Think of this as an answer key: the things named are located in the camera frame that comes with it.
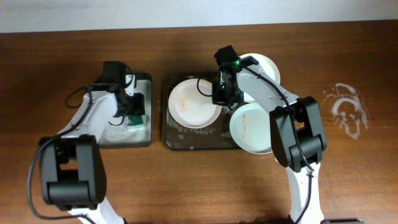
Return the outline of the black soapy water tray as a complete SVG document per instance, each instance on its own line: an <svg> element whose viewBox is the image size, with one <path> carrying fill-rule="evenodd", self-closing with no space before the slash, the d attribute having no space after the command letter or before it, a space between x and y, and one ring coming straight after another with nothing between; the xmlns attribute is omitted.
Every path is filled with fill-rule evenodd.
<svg viewBox="0 0 398 224"><path fill-rule="evenodd" d="M100 137L105 149L147 147L152 141L152 76L149 73L126 75L129 110L118 111Z"/></svg>

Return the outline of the pink plastic plate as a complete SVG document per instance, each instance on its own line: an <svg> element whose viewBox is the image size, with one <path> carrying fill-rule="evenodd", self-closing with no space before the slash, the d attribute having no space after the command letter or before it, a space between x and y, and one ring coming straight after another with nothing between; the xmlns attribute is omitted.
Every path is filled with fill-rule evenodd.
<svg viewBox="0 0 398 224"><path fill-rule="evenodd" d="M192 129L204 128L213 123L222 107L212 103L212 84L192 78L180 82L168 98L169 113L182 126Z"/></svg>

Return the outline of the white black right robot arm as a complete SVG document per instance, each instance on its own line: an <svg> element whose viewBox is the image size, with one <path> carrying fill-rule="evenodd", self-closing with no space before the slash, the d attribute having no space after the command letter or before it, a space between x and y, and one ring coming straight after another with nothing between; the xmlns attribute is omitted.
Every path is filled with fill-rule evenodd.
<svg viewBox="0 0 398 224"><path fill-rule="evenodd" d="M311 96L299 98L261 74L262 67L252 56L218 65L214 104L239 103L247 93L269 115L271 148L289 180L290 220L322 223L318 174L327 141L317 101Z"/></svg>

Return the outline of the cream plastic plate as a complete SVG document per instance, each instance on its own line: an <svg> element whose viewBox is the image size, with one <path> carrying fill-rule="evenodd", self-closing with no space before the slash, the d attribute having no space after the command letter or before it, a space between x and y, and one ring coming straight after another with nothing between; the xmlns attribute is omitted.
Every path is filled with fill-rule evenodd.
<svg viewBox="0 0 398 224"><path fill-rule="evenodd" d="M243 59L245 57L252 56L259 62L259 65L262 67L261 71L259 72L263 77L268 76L270 79L275 81L278 85L280 84L280 73L276 66L276 64L268 57L261 55L261 54L244 54L239 57L239 59Z"/></svg>

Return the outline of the dark brown tray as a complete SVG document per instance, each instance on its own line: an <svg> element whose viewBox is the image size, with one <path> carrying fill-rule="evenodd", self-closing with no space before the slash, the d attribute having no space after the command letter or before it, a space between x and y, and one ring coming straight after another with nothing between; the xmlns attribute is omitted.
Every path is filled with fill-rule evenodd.
<svg viewBox="0 0 398 224"><path fill-rule="evenodd" d="M228 107L221 109L220 115L207 127L190 129L177 123L170 115L168 98L180 82L198 78L200 74L171 73L162 79L162 140L172 151L235 150L239 146L233 141L229 122L234 113Z"/></svg>

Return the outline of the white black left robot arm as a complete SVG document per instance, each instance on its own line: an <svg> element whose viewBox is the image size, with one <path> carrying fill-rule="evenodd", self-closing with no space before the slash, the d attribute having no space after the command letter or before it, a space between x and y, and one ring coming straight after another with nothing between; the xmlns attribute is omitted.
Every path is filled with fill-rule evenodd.
<svg viewBox="0 0 398 224"><path fill-rule="evenodd" d="M43 200L82 223L125 223L106 198L107 177L100 150L144 147L151 142L152 90L137 84L92 83L72 120L42 138L39 165Z"/></svg>

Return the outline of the green yellow sponge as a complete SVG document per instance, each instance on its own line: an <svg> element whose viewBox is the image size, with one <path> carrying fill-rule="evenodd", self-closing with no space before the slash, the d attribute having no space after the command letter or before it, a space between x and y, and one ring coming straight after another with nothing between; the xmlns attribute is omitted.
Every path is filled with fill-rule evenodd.
<svg viewBox="0 0 398 224"><path fill-rule="evenodd" d="M142 115L132 115L128 116L128 127L142 126L144 124Z"/></svg>

